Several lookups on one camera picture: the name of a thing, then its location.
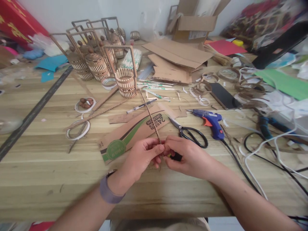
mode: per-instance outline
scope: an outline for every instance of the scissors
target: scissors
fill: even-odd
[[[172,119],[171,117],[169,117],[170,122],[177,128],[179,129],[180,133],[179,136],[183,137],[185,139],[188,139],[192,142],[194,142],[195,144],[197,144],[200,148],[207,148],[208,147],[208,140],[206,139],[206,137],[197,129],[191,128],[191,127],[182,127],[176,120]],[[193,134],[189,131],[194,131],[197,132],[201,138],[204,140],[204,146],[202,144],[199,143],[199,141],[196,139],[196,137],[193,136]],[[190,137],[188,137],[187,135],[184,134],[183,131],[187,131],[187,133],[190,135]]]

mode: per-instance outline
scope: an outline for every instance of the black scissors handle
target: black scissors handle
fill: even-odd
[[[183,131],[186,130],[187,133],[190,135],[190,137],[192,138],[189,138],[188,136],[186,136]],[[201,137],[202,139],[204,140],[204,146],[202,144],[199,143],[199,141],[196,139],[196,137],[193,136],[193,134],[189,131],[189,130],[192,130],[192,131],[195,131],[197,132]],[[199,130],[195,129],[195,128],[191,128],[191,127],[182,127],[181,130],[180,130],[180,137],[184,137],[185,139],[188,139],[192,142],[194,142],[195,144],[197,144],[200,148],[207,148],[209,143],[208,143],[208,140],[206,139],[206,137],[203,135],[203,133],[201,133]]]

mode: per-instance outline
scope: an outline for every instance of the orange trigger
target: orange trigger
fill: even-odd
[[[205,121],[204,126],[209,126],[209,127],[212,127],[212,126],[213,126],[213,125],[207,120],[207,118],[202,117],[202,119],[204,119],[204,121]]]

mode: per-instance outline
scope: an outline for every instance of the green logo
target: green logo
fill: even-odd
[[[114,160],[121,156],[126,150],[126,144],[122,140],[112,141],[107,148],[107,156],[110,160]]]

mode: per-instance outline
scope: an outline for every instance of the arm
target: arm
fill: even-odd
[[[116,195],[124,195],[139,180],[152,159],[155,166],[160,163],[160,155],[165,150],[158,139],[147,138],[136,142],[122,167],[107,179],[110,190]],[[50,228],[50,231],[97,231],[115,207],[103,200],[99,185],[83,199],[66,211]]]
[[[165,156],[167,166],[216,185],[245,230],[302,230],[294,221],[246,185],[234,172],[193,142],[168,136],[164,155],[169,153],[174,155],[174,151],[183,156],[182,160],[177,162]]]

